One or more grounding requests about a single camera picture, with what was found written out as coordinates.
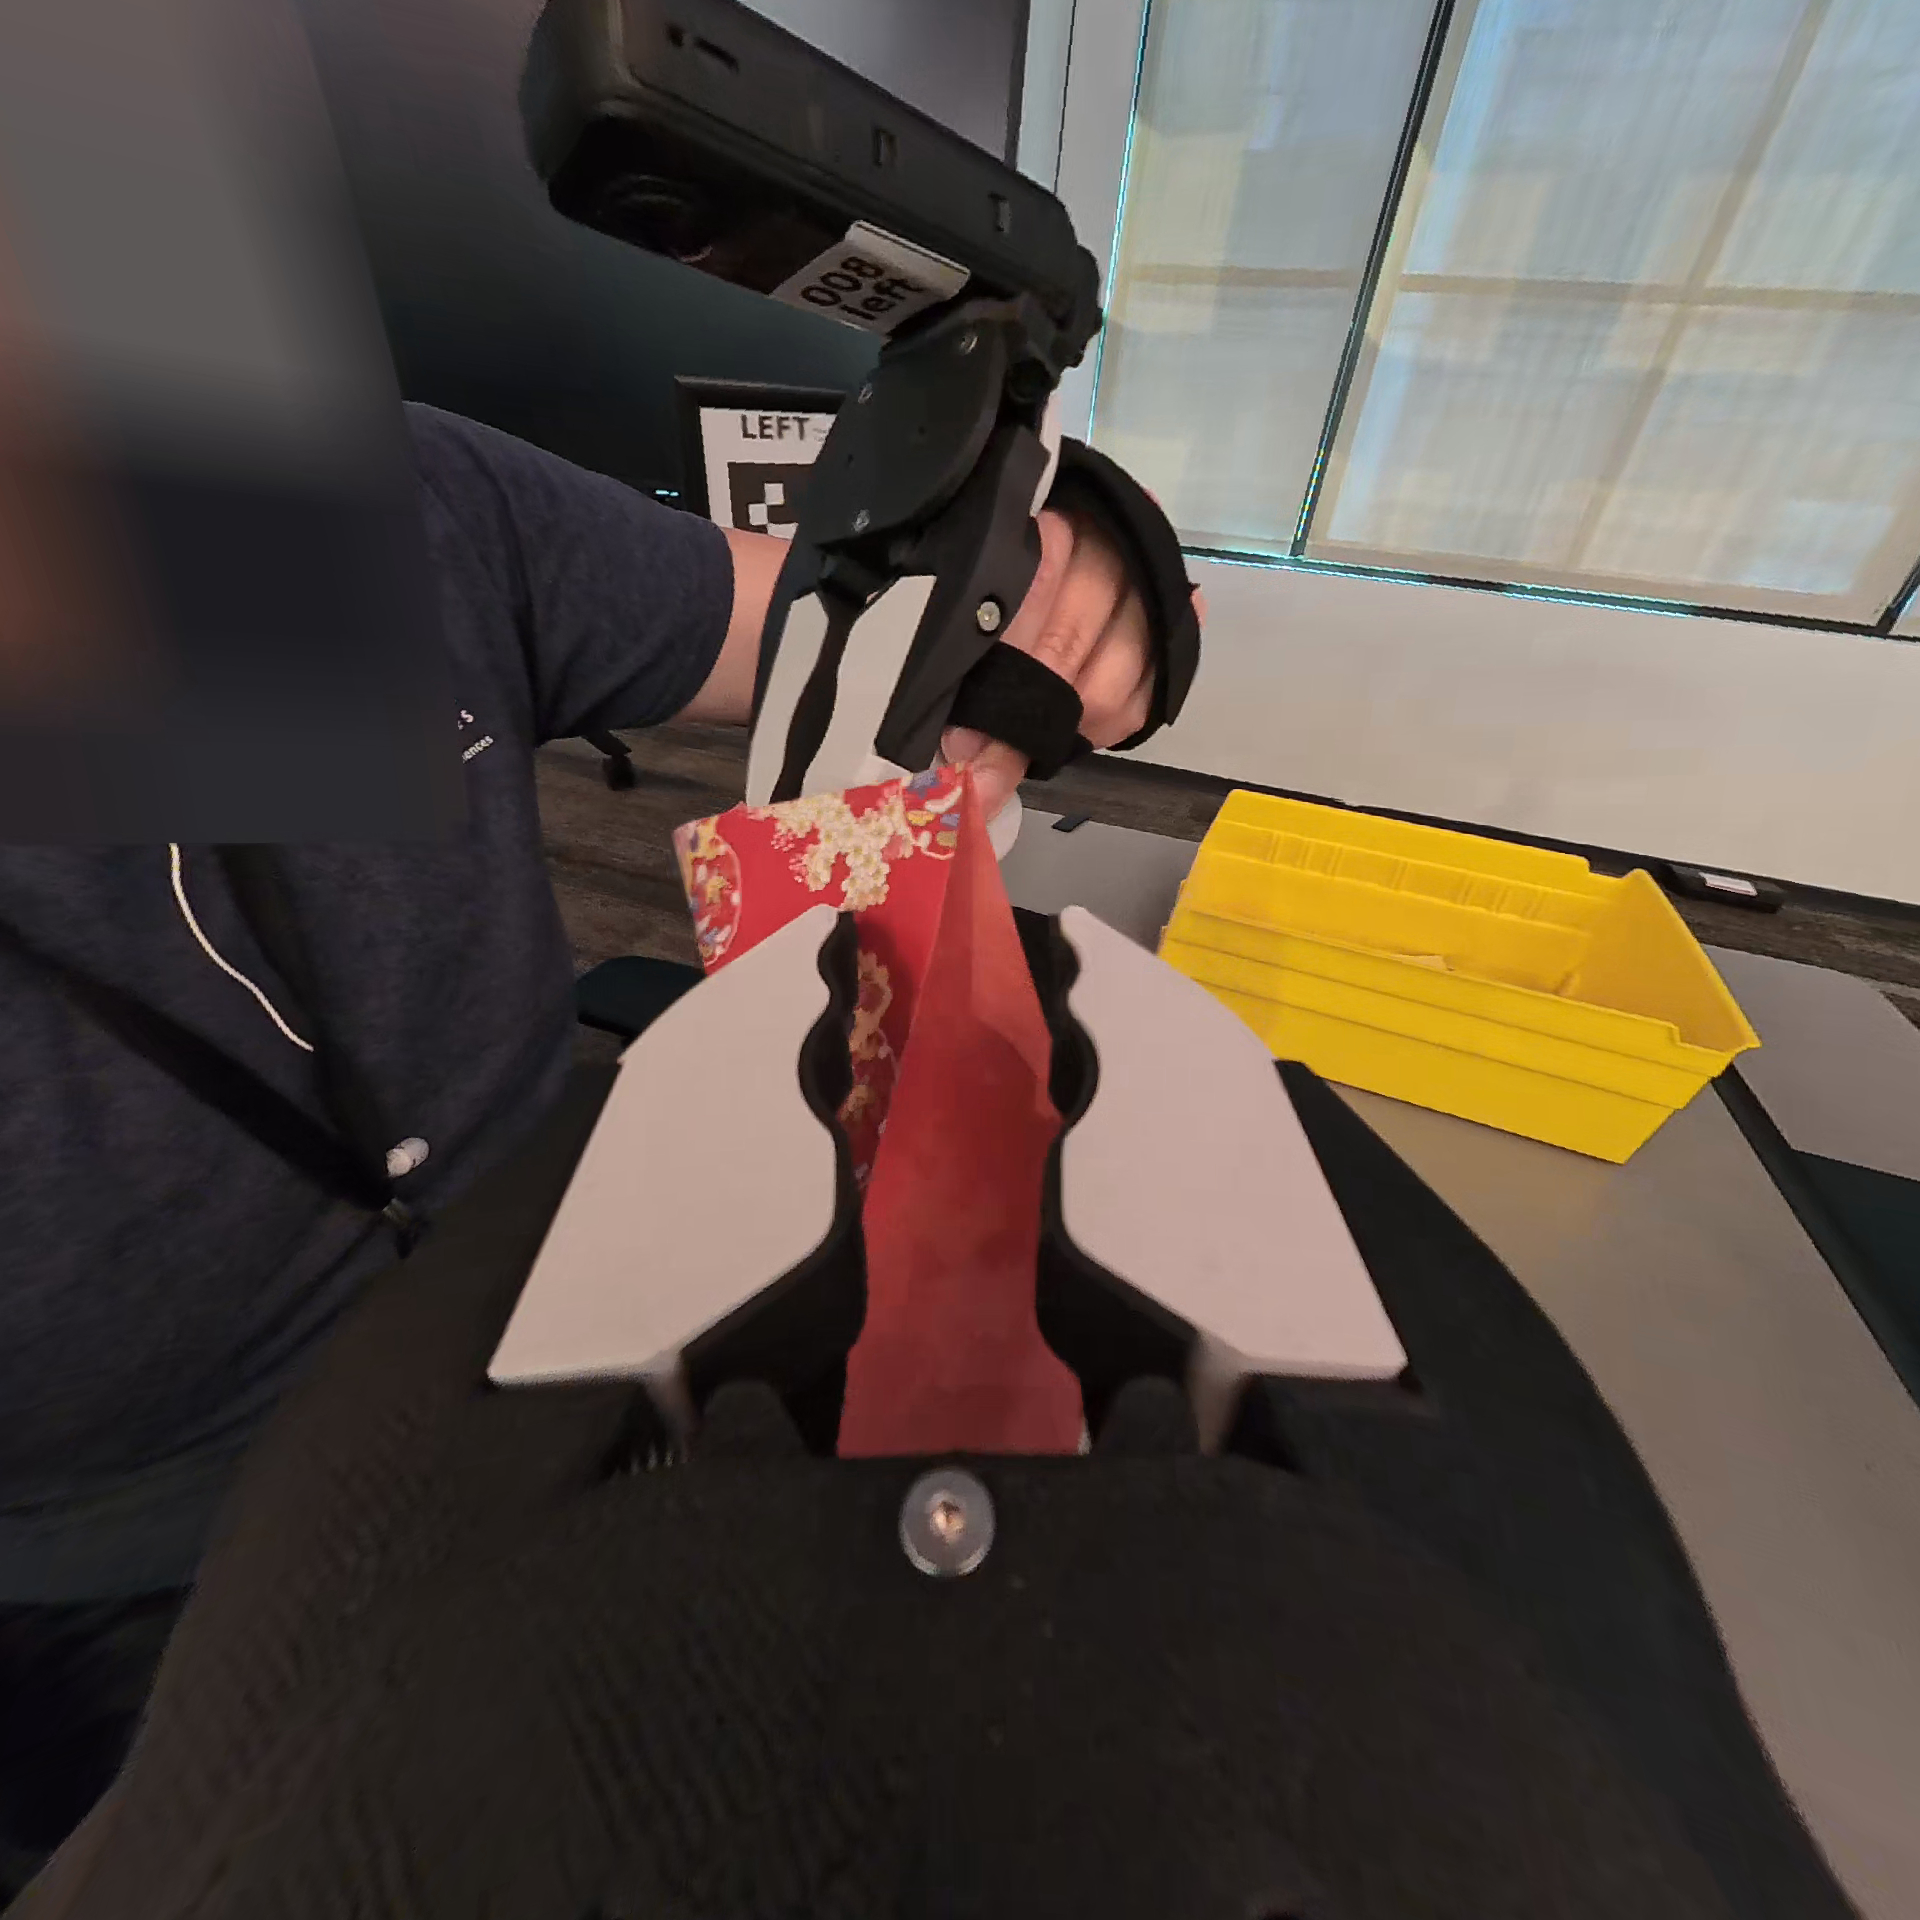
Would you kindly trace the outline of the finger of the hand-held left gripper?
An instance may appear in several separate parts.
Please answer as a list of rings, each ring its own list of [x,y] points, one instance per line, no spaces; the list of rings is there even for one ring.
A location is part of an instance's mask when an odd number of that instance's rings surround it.
[[[835,678],[832,762],[892,762],[878,753],[878,729],[897,695],[927,601],[933,578],[892,578],[854,614]]]
[[[832,591],[796,594],[764,638],[764,685],[748,740],[745,802],[775,807],[826,793],[824,747],[839,702],[845,604]]]

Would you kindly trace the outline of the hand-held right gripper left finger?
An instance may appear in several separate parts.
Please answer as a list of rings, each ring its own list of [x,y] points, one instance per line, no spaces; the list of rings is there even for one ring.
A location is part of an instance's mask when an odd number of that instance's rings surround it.
[[[631,1046],[490,1354],[495,1388],[690,1388],[692,1344],[826,1247],[854,923],[812,904],[679,994]]]

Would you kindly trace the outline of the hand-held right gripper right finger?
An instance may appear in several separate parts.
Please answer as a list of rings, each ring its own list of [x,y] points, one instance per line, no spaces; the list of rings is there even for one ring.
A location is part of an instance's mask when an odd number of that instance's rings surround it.
[[[1046,923],[1038,1325],[1076,1383],[1392,1383],[1408,1349],[1271,1049],[1070,904]]]

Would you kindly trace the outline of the red floral origami paper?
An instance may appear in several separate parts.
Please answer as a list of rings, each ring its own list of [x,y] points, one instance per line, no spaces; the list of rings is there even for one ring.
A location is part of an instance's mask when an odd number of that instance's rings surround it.
[[[674,834],[707,971],[812,904],[854,919],[850,1094],[870,1310],[844,1457],[1076,1453],[1080,1383],[1038,1327],[1050,1035],[967,770]]]

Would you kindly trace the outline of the yellow plastic bin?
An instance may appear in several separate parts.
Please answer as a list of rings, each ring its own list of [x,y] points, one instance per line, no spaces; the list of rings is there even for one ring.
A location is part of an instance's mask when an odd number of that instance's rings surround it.
[[[1762,1046],[1646,868],[1246,787],[1161,958],[1279,1063],[1600,1162]]]

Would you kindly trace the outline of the person's left forearm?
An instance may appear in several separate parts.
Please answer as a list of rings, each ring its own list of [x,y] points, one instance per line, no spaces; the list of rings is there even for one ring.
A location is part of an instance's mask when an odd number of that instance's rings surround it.
[[[733,561],[729,631],[707,685],[686,705],[686,715],[698,725],[748,729],[756,715],[764,628],[775,604],[786,542],[725,527],[725,546]]]

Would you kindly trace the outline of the person's left hand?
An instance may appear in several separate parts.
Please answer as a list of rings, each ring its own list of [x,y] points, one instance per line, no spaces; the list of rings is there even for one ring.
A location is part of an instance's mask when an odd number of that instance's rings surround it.
[[[1036,527],[1041,555],[1008,642],[1074,685],[1093,747],[1126,747],[1161,688],[1146,594],[1087,513],[1041,509]]]

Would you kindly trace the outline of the black framed marker sign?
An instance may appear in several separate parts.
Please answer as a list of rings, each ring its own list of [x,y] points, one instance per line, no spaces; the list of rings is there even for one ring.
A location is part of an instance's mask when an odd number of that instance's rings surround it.
[[[798,495],[844,390],[775,381],[679,377],[681,486],[674,505],[729,533],[792,542]]]

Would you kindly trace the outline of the window with blinds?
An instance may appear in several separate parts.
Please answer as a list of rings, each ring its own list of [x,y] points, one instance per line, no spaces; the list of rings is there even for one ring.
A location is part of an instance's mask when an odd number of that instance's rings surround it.
[[[1917,636],[1917,5],[1148,5],[1093,439],[1190,550]]]

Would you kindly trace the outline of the black desk mat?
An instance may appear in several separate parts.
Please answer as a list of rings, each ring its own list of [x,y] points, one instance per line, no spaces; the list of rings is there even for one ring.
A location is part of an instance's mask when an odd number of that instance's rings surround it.
[[[1917,1372],[1917,1180],[1796,1153],[1847,1297],[1882,1349]]]

